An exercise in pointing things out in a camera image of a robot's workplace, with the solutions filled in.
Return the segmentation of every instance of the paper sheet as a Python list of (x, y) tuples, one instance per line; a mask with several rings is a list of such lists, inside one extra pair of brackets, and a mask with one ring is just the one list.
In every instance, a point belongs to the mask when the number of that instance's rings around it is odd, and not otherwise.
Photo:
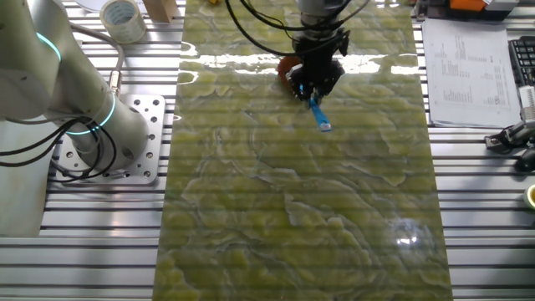
[(427, 19), (423, 36), (433, 123), (502, 128), (520, 121), (502, 25)]

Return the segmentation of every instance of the tape roll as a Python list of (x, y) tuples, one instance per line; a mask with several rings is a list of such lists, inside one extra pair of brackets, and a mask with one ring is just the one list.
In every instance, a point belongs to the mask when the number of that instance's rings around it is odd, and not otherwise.
[(524, 192), (524, 202), (531, 209), (535, 209), (535, 185), (531, 185)]
[(146, 26), (134, 0), (109, 0), (100, 10), (100, 21), (119, 43), (133, 43), (145, 34)]

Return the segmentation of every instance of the green marble mat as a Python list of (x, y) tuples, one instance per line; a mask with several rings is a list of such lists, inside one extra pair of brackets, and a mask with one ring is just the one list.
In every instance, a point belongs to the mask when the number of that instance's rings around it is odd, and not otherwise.
[[(294, 0), (252, 3), (298, 25)], [(452, 300), (409, 9), (346, 28), (320, 133), (224, 3), (187, 1), (154, 300)]]

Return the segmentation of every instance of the keyboard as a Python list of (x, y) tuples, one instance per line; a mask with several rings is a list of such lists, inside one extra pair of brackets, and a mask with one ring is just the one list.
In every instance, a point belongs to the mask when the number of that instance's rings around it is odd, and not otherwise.
[(510, 41), (509, 54), (517, 85), (535, 85), (535, 37)]

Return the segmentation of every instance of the wooden block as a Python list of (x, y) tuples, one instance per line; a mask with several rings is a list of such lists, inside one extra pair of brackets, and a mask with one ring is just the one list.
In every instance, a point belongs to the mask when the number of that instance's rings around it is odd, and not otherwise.
[(143, 0), (149, 17), (156, 21), (170, 23), (175, 16), (176, 0)]

